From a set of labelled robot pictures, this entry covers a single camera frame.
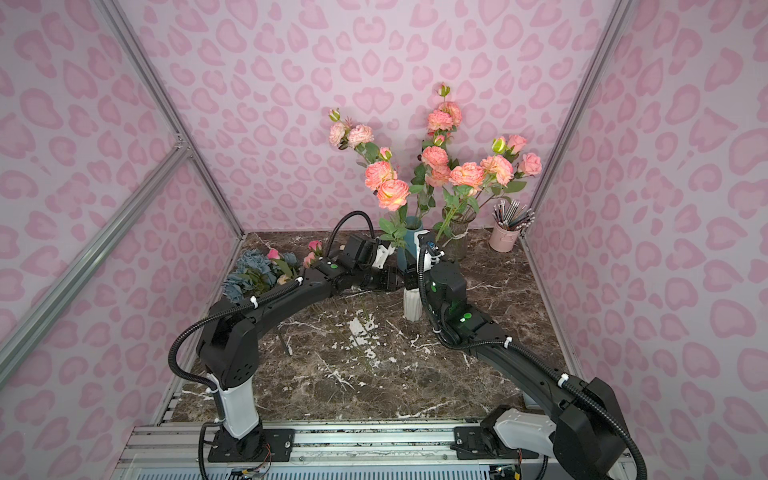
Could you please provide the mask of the clear ribbed glass vase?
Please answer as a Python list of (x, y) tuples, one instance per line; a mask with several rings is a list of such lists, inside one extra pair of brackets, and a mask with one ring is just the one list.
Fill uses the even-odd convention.
[(444, 229), (439, 245), (448, 260), (461, 261), (465, 258), (468, 248), (468, 232), (470, 224), (477, 213), (467, 206), (461, 213), (455, 213)]

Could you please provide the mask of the pink rose with long stem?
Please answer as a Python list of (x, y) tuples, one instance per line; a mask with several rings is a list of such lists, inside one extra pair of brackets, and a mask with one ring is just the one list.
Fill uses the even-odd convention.
[(507, 141), (507, 151), (511, 155), (518, 155), (527, 145), (528, 140), (521, 135), (511, 135)]

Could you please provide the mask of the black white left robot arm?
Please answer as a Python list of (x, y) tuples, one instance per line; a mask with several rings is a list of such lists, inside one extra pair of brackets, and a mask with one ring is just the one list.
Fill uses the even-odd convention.
[(285, 461), (292, 434), (270, 435), (256, 407), (253, 379), (261, 365), (260, 347), (280, 325), (312, 305), (347, 290), (391, 290), (398, 279), (387, 264), (390, 245), (374, 231), (351, 234), (337, 249), (333, 229), (319, 259), (282, 286), (239, 301), (222, 300), (208, 315), (183, 330), (168, 353), (170, 371), (180, 379), (204, 386), (211, 394), (216, 418), (202, 424), (197, 464), (227, 461), (258, 465)]

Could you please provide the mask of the teal cylindrical vase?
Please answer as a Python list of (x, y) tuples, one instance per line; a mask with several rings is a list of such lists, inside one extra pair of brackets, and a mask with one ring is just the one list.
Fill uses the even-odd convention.
[(416, 234), (423, 230), (422, 220), (418, 216), (407, 216), (405, 228), (405, 245), (397, 250), (397, 266), (402, 272), (406, 272), (416, 263)]

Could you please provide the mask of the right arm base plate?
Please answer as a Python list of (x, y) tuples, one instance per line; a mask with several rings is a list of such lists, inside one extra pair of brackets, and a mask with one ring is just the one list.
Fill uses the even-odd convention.
[(458, 460), (528, 460), (540, 455), (525, 449), (512, 449), (479, 425), (464, 425), (453, 429), (450, 448)]

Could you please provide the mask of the coral peony flower branch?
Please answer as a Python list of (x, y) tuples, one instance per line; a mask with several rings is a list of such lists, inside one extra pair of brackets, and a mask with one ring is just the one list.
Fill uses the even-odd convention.
[(448, 153), (441, 146), (426, 147), (419, 155), (419, 161), (410, 192), (416, 195), (416, 216), (423, 219), (437, 205), (435, 194), (451, 185), (451, 168)]

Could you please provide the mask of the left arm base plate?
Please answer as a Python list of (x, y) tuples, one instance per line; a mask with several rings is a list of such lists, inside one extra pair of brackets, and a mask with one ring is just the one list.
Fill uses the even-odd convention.
[(288, 462), (294, 446), (294, 429), (258, 426), (242, 439), (222, 428), (213, 438), (207, 460), (212, 463)]

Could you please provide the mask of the white ribbed ceramic vase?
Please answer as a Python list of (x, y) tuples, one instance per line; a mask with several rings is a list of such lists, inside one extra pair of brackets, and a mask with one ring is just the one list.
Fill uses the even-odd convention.
[(422, 301), (418, 288), (403, 291), (403, 315), (410, 322), (421, 320), (423, 312)]

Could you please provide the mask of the light pink rose with stem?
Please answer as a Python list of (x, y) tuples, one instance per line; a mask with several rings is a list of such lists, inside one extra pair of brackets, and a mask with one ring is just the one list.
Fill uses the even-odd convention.
[(513, 169), (512, 179), (507, 183), (505, 192), (517, 193), (527, 185), (527, 179), (542, 172), (541, 158), (534, 153), (523, 154)]

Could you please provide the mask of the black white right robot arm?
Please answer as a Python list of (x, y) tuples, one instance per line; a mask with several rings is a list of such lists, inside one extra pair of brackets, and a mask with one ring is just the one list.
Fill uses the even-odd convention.
[(574, 479), (606, 479), (628, 453), (636, 478), (647, 478), (647, 464), (614, 390), (600, 379), (587, 382), (549, 365), (473, 306), (459, 266), (445, 260), (431, 232), (416, 233), (414, 243), (420, 303), (438, 341), (509, 377), (552, 422), (552, 431), (544, 434), (536, 452), (555, 459)]

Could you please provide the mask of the large pink peony branch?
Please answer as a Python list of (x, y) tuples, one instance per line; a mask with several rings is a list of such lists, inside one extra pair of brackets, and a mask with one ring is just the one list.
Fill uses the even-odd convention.
[(469, 206), (479, 214), (483, 206), (479, 197), (484, 192), (489, 193), (487, 201), (511, 194), (505, 192), (505, 187), (512, 179), (515, 160), (520, 153), (511, 155), (507, 151), (508, 138), (496, 138), (492, 143), (491, 153), (479, 162), (466, 162), (455, 166), (450, 163), (451, 185), (437, 192), (442, 192), (444, 199), (442, 220), (435, 226), (438, 241), (455, 213), (461, 213)]

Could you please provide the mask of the pale pink peony branch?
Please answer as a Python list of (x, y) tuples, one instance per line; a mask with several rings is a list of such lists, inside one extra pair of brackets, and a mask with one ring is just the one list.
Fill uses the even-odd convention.
[(353, 153), (357, 157), (356, 163), (362, 167), (380, 162), (391, 163), (382, 148), (375, 143), (372, 127), (356, 123), (349, 117), (343, 118), (338, 108), (331, 109), (328, 117), (331, 121), (328, 143), (335, 150)]

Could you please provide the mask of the pink peony flower branch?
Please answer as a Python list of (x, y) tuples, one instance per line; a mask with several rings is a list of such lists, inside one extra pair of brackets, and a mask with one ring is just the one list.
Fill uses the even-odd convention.
[(427, 115), (426, 137), (422, 140), (422, 148), (435, 146), (445, 147), (452, 136), (458, 131), (463, 114), (459, 105), (448, 99), (451, 87), (441, 83), (436, 90), (439, 97), (437, 106)]

